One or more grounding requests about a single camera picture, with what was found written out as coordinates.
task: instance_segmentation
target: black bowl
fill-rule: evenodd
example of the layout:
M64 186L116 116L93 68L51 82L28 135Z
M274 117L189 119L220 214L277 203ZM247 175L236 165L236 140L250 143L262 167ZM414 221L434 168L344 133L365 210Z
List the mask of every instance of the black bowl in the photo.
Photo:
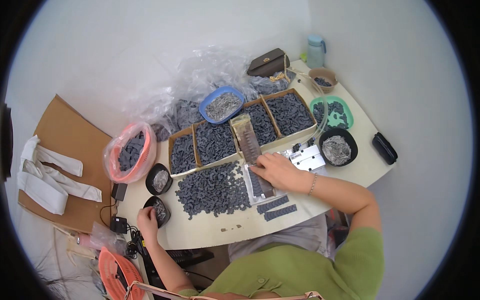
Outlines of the black bowl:
M167 183L165 183L165 186L160 192L157 192L156 189L153 187L153 179L155 178L155 175L158 174L160 171L167 171L168 173L168 179ZM165 192L167 192L170 187L172 186L173 179L170 176L170 172L168 171L167 167L165 167L162 164L155 164L151 169L150 172L148 172L147 178L145 179L145 186L147 187L147 190L153 195L153 196L158 196L161 195Z
M344 163L344 164L341 164L341 165L334 165L332 164L326 157L325 157L325 154L323 152L323 149L322 149L322 144L323 142L328 139L329 137L332 137L334 135L340 135L340 136L343 136L343 138L345 139L345 142L347 142L347 144L350 146L350 149L352 150L351 152L351 155L350 155L350 159ZM355 140L353 139L353 136L345 129L343 128L333 128L333 129L330 129L328 130L327 132L325 132L324 134L322 134L322 136L320 137L320 139L318 139L318 148L320 149L320 154L322 155L322 157L324 158L324 160L329 163L330 165L334 166L334 167L343 167L343 166L346 166L348 165L349 163L351 163L356 157L357 157L357 154L359 153L359 149L357 147L357 143L355 142Z
M163 203L162 199L158 198L157 196L152 196L148 198L147 202L145 202L144 208L153 206L157 201L160 201L163 204L163 206L165 207L165 213L166 213L166 216L162 222L159 222L158 219L156 220L158 224L158 228L160 228L164 226L168 222L168 220L170 220L170 216L171 216L170 210L168 209L168 207L165 206L165 203Z

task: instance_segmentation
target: orange basket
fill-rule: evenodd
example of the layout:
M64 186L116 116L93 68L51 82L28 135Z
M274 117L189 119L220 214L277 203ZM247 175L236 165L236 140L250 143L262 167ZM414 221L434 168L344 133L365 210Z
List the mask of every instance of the orange basket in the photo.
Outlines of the orange basket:
M142 131L145 135L145 144L140 153L137 163L127 171L120 170L118 161L122 148L129 139ZM108 176L114 182L131 183L139 180L148 173L156 158L156 137L152 127L145 122L136 122L128 125L119 135L113 139L104 151L104 160L108 164Z
M100 271L100 278L102 278L103 285L108 294L114 300L124 300L127 290L123 287L120 280L117 278L117 269L120 267L125 279L127 280L127 286L133 281L142 281L140 274L135 266L129 262L125 257L111 253L107 248L102 247L102 251L98 256L98 269ZM129 300L142 300L145 291L137 286L133 286Z

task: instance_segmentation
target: green cardigan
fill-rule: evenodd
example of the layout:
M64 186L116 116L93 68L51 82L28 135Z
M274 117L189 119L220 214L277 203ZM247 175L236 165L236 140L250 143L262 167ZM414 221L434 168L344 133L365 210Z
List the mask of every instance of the green cardigan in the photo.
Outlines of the green cardigan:
M326 300L375 299L384 273L380 232L362 227L351 231L335 261L303 248L275 244L233 261L200 293L236 293L253 297L272 291L281 297L317 291ZM185 289L183 296L197 296Z

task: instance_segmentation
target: woman's right hand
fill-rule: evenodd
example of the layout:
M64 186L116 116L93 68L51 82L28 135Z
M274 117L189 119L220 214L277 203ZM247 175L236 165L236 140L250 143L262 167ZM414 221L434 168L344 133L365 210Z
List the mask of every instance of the woman's right hand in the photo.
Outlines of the woman's right hand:
M158 223L153 206L142 208L138 211L137 226L138 230L142 233L147 249L148 247L158 244L156 237L158 233Z
M308 194L314 175L297 169L288 158L279 153L266 153L257 158L257 166L250 169L274 187L286 192Z

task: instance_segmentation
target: bracelet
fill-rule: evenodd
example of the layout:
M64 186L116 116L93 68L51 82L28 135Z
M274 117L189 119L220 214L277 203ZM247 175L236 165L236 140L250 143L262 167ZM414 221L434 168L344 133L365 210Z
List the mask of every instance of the bracelet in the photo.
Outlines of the bracelet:
M312 195L313 188L315 187L315 183L317 182L317 177L318 177L318 174L315 174L315 177L313 178L312 188L310 189L310 193L308 193L309 196Z

